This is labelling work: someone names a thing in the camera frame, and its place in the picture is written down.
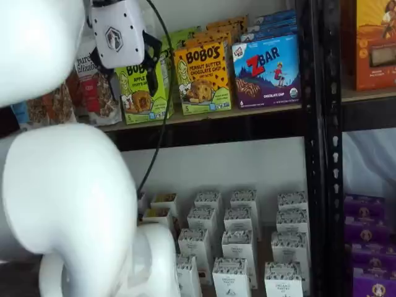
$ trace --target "yellow box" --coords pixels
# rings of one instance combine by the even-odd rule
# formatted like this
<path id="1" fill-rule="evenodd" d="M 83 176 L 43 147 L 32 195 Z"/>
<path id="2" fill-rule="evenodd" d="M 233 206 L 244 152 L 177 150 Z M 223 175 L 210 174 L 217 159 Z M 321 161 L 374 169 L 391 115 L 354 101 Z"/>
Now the yellow box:
<path id="1" fill-rule="evenodd" d="M 174 54 L 185 115 L 231 109 L 232 69 L 226 40 L 180 48 Z"/>

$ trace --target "cartoon illustration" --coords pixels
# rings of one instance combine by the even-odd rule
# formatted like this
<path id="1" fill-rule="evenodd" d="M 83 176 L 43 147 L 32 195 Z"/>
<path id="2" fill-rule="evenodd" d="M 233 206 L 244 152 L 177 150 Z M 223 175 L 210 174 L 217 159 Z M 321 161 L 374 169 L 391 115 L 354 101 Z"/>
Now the cartoon illustration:
<path id="1" fill-rule="evenodd" d="M 282 62 L 278 62 L 277 68 L 274 71 L 272 71 L 273 73 L 275 73 L 274 79 L 279 81 L 278 87 L 282 87 L 285 81 L 285 77 L 281 75 L 281 74 L 285 75 L 285 73 L 282 73 L 282 67 L 283 67 Z"/>

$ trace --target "wooden shelf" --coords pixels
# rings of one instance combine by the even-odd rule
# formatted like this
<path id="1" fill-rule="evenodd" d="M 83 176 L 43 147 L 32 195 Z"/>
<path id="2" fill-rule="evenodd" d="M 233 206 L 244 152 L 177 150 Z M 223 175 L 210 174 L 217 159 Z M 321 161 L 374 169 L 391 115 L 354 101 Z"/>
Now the wooden shelf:
<path id="1" fill-rule="evenodd" d="M 301 104 L 290 104 L 290 105 L 273 106 L 266 108 L 250 108 L 245 110 L 241 110 L 237 107 L 233 107 L 232 110 L 228 110 L 228 111 L 192 114 L 189 116 L 184 116 L 181 110 L 181 105 L 175 105 L 174 114 L 166 121 L 166 124 L 172 125 L 172 124 L 190 123 L 196 121 L 203 121 L 207 119 L 232 118 L 237 116 L 247 116 L 247 115 L 262 114 L 262 113 L 274 113 L 279 111 L 298 110 L 298 109 L 301 109 Z M 139 123 L 139 124 L 131 124 L 131 125 L 127 125 L 124 122 L 122 122 L 110 126 L 103 126 L 100 127 L 100 129 L 105 132 L 111 132 L 111 131 L 121 131 L 126 129 L 138 129 L 143 127 L 154 127 L 154 126 L 160 126 L 161 124 L 162 124 L 162 120 Z"/>

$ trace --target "purple box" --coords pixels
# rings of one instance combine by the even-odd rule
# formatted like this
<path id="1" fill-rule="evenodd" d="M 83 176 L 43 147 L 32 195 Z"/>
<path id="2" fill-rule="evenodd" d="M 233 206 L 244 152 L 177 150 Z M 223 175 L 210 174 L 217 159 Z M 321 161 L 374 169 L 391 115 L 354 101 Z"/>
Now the purple box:
<path id="1" fill-rule="evenodd" d="M 353 243 L 351 260 L 353 264 L 396 270 L 396 246 L 393 244 Z"/>
<path id="2" fill-rule="evenodd" d="M 385 218 L 385 199 L 383 197 L 345 194 L 344 214 L 352 217 Z"/>
<path id="3" fill-rule="evenodd" d="M 375 218 L 345 217 L 346 243 L 389 243 L 390 228 L 384 220 Z"/>
<path id="4" fill-rule="evenodd" d="M 353 297 L 396 296 L 395 274 L 369 267 L 353 267 Z"/>

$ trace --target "bobo's oat bar box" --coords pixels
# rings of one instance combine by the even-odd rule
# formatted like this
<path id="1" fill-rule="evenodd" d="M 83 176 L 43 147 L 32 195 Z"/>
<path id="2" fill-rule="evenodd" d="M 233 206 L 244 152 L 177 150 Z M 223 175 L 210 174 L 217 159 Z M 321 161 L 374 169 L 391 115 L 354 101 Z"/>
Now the bobo's oat bar box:
<path id="1" fill-rule="evenodd" d="M 147 71 L 142 65 L 116 68 L 121 89 L 121 100 L 124 105 L 127 124 L 163 119 L 168 99 L 168 71 L 165 60 L 161 59 L 155 68 L 158 90 L 150 95 L 147 84 Z M 173 102 L 168 111 L 168 118 L 173 114 Z"/>
<path id="2" fill-rule="evenodd" d="M 228 44 L 211 41 L 175 51 L 183 114 L 231 109 Z"/>
<path id="3" fill-rule="evenodd" d="M 297 35 L 237 43 L 232 51 L 240 108 L 299 101 L 301 86 Z"/>

